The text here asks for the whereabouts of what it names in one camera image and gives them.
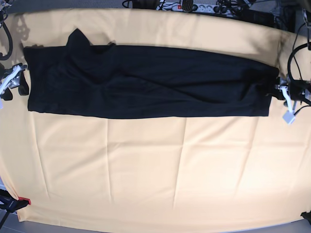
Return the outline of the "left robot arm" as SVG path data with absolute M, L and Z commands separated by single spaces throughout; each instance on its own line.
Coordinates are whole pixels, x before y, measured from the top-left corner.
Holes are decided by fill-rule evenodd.
M 289 79 L 278 77 L 275 84 L 275 98 L 283 101 L 283 105 L 294 115 L 311 105 L 311 83 L 302 80 L 299 83 L 295 85 Z

